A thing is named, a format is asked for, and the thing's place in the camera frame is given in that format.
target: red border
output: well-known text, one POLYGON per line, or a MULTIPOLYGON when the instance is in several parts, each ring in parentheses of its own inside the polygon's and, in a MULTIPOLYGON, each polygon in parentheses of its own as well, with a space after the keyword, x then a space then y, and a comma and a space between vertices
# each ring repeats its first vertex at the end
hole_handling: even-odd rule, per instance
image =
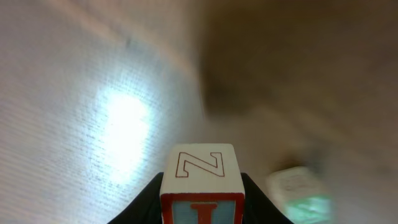
POLYGON ((242 193, 162 194, 160 196, 160 202, 162 204, 163 223, 173 224, 173 201, 216 202, 220 200, 235 201, 234 224, 242 224, 244 207, 244 194, 242 193))
POLYGON ((176 177, 176 178, 188 178, 188 177, 189 177, 189 172, 185 170, 185 165, 186 165, 187 163, 192 164, 192 165, 194 165, 194 166, 196 166, 196 167, 198 167, 198 168, 201 168, 201 169, 203 169, 203 170, 205 170, 205 171, 207 171, 207 172, 209 172, 209 173, 211 173, 211 174, 214 174, 214 175, 216 175, 216 176, 218 176, 218 177, 225 177, 225 173, 224 173, 224 162, 223 162, 223 154, 222 154, 221 152, 211 152, 211 153, 210 153, 210 156, 216 159, 216 165, 215 165, 215 166, 212 165, 212 164, 210 164, 210 163, 208 163, 208 162, 206 162, 206 161, 204 161, 204 160, 201 160, 201 159, 197 158, 196 156, 193 156, 193 155, 191 155, 191 154, 189 154, 189 153, 187 153, 187 152, 180 152, 180 153, 178 154, 178 162, 177 162, 177 168, 176 168, 176 170, 175 170, 175 177, 176 177), (223 175, 215 174, 215 173, 213 173, 212 171, 206 170, 205 168, 200 167, 200 166, 198 166, 198 165, 196 165, 196 164, 194 164, 194 163, 192 163, 192 162, 190 162, 190 161, 188 161, 188 160, 184 160, 184 166, 183 166, 183 171, 187 173, 187 176, 184 177, 184 176, 178 176, 178 175, 177 175, 177 173, 178 173, 178 165, 180 165, 180 157, 181 157, 181 154, 186 154, 186 155, 192 156, 192 157, 194 157, 194 158, 196 158, 196 159, 198 159, 198 160, 200 160, 200 161, 202 161, 202 162, 204 162, 204 163, 206 163, 206 164, 208 164, 208 165, 211 165, 212 167, 218 168, 218 159, 217 159, 217 157, 213 156, 213 154, 215 154, 215 153, 219 153, 220 156, 221 156, 221 166, 222 166, 222 168, 223 168, 223 175))

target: wooden toy block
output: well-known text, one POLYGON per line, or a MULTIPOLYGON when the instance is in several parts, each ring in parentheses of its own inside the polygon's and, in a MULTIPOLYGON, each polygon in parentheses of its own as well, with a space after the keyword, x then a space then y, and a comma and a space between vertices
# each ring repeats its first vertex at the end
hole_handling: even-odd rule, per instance
POLYGON ((163 224, 242 224, 244 187, 231 144, 176 145, 160 188, 163 224))

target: red letter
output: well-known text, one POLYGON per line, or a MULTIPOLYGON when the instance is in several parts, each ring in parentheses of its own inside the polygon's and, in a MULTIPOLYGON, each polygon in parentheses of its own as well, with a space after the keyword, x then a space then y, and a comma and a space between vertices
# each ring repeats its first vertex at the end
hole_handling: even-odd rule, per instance
POLYGON ((216 203, 192 203, 191 208, 198 210, 198 224, 211 224, 211 211, 216 203))

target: white block face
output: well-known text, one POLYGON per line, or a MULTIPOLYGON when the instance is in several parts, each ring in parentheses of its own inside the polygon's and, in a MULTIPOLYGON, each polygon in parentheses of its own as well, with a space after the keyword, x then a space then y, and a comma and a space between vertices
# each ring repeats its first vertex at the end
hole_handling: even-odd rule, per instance
POLYGON ((176 145, 169 155, 160 194, 180 193, 244 194, 233 146, 176 145))

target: blurry object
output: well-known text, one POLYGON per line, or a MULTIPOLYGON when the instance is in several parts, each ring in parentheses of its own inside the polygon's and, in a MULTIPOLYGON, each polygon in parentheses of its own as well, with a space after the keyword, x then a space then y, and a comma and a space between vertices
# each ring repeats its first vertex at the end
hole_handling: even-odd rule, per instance
POLYGON ((331 222, 331 199, 306 167, 275 172, 268 181, 271 200, 294 223, 331 222))

